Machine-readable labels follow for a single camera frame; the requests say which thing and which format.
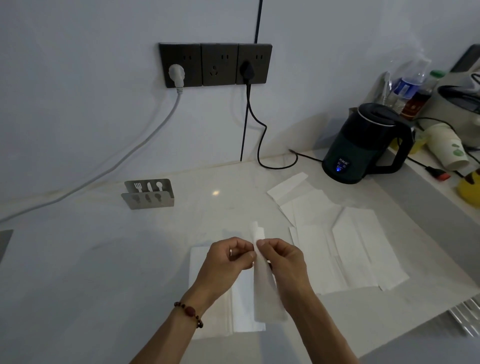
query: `plastic bottle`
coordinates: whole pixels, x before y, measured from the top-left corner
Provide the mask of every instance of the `plastic bottle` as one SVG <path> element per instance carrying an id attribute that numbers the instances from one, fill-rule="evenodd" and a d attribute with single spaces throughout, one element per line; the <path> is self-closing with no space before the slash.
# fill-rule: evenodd
<path id="1" fill-rule="evenodd" d="M 430 62 L 423 55 L 418 55 L 418 58 L 407 67 L 403 76 L 394 84 L 385 104 L 394 111 L 401 113 L 405 104 L 425 81 L 425 74 Z"/>
<path id="2" fill-rule="evenodd" d="M 438 82 L 446 73 L 440 70 L 433 70 L 425 83 L 420 86 L 419 90 L 407 102 L 401 115 L 407 120 L 413 120 L 423 105 L 432 97 L 433 90 L 437 87 Z"/>

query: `white wall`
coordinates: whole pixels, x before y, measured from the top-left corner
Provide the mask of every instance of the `white wall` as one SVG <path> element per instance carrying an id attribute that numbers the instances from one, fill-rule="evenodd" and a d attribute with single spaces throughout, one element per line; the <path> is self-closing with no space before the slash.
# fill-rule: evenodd
<path id="1" fill-rule="evenodd" d="M 74 186 L 113 164 L 169 112 L 157 42 L 252 42 L 258 0 L 10 0 L 0 3 L 0 201 Z M 393 47 L 450 67 L 480 41 L 476 0 L 265 0 L 272 43 L 252 107 L 263 155 L 309 149 L 343 118 Z M 161 135 L 108 180 L 238 160 L 243 86 L 190 88 Z M 260 129 L 250 120 L 246 155 Z M 341 122 L 328 126 L 335 132 Z"/>

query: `kettle handle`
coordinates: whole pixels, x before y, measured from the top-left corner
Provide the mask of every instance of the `kettle handle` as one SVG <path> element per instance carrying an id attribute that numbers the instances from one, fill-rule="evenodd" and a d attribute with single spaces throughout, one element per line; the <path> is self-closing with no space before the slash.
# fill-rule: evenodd
<path id="1" fill-rule="evenodd" d="M 415 143 L 411 127 L 405 122 L 397 122 L 394 129 L 395 137 L 401 138 L 402 143 L 398 147 L 395 159 L 390 166 L 371 166 L 369 174 L 385 174 L 397 172 L 407 159 L 410 150 Z"/>

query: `red bead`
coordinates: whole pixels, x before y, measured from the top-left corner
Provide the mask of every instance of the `red bead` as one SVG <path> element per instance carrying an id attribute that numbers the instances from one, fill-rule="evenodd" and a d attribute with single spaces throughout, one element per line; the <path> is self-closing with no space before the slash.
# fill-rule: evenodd
<path id="1" fill-rule="evenodd" d="M 195 317 L 195 309 L 193 307 L 188 306 L 187 308 L 185 308 L 185 313 L 189 317 Z"/>

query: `hand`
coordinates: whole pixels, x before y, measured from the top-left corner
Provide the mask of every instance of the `hand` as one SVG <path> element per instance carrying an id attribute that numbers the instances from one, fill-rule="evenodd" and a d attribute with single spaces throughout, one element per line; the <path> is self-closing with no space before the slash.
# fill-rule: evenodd
<path id="1" fill-rule="evenodd" d="M 280 299 L 288 312 L 297 300 L 312 293 L 315 295 L 308 280 L 303 253 L 299 248 L 281 239 L 259 240 L 257 246 L 272 265 Z"/>
<path id="2" fill-rule="evenodd" d="M 181 301 L 191 305 L 202 315 L 230 289 L 242 270 L 253 266 L 256 256 L 253 244 L 240 238 L 234 237 L 213 243 L 195 283 Z"/>

